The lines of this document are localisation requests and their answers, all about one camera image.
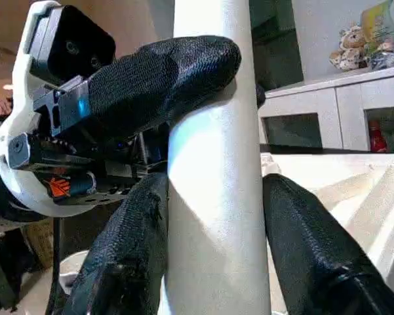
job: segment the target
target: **black textured fabric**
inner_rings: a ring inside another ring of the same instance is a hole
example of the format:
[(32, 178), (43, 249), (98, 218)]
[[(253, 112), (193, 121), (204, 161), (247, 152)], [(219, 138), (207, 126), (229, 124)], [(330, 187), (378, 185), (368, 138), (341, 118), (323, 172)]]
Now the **black textured fabric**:
[(263, 179), (266, 234), (289, 315), (394, 314), (394, 294), (315, 195)]
[(88, 307), (91, 314), (157, 313), (167, 269), (167, 188), (160, 173), (133, 187), (94, 241), (63, 314), (86, 314)]
[(224, 37), (153, 43), (89, 79), (90, 110), (113, 136), (129, 136), (196, 109), (231, 82), (240, 62)]

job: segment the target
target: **white plastic frame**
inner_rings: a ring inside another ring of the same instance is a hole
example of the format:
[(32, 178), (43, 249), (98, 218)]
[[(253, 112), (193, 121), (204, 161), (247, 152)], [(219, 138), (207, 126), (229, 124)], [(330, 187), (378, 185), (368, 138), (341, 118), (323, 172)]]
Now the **white plastic frame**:
[(60, 4), (56, 1), (41, 1), (30, 7), (12, 73), (13, 111), (0, 127), (0, 175), (14, 197), (26, 207), (49, 217), (69, 217), (93, 206), (56, 205), (32, 172), (11, 169), (7, 163), (9, 142), (21, 133), (32, 132), (39, 121), (39, 114), (33, 111), (32, 94), (44, 81), (30, 74), (33, 57), (28, 50), (38, 18), (57, 6)]

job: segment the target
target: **orange label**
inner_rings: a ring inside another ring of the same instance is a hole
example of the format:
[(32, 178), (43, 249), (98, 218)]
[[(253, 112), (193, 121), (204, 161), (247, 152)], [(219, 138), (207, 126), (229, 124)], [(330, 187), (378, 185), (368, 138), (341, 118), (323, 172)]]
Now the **orange label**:
[(62, 196), (68, 196), (70, 197), (69, 191), (70, 191), (70, 182), (67, 180), (61, 178), (61, 179), (56, 179), (52, 178), (51, 181), (47, 182), (45, 181), (48, 185), (50, 185), (51, 188), (51, 194), (54, 198), (56, 197), (62, 197)]

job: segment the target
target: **floor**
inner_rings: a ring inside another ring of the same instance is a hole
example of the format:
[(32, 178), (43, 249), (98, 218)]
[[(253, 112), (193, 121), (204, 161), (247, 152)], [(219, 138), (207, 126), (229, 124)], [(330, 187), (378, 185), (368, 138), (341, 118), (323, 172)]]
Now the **floor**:
[(51, 276), (52, 269), (24, 276), (20, 294), (22, 300), (18, 304), (17, 311), (11, 313), (10, 310), (1, 310), (0, 315), (43, 315), (48, 303)]

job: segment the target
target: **blue light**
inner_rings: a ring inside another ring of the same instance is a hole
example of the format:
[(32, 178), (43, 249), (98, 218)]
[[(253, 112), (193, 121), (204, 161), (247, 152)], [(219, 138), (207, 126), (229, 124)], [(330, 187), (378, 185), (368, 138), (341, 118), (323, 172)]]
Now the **blue light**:
[(86, 117), (88, 116), (89, 113), (89, 107), (87, 106), (87, 103), (85, 100), (80, 99), (79, 102), (77, 103), (78, 107), (79, 107), (79, 114), (80, 117)]

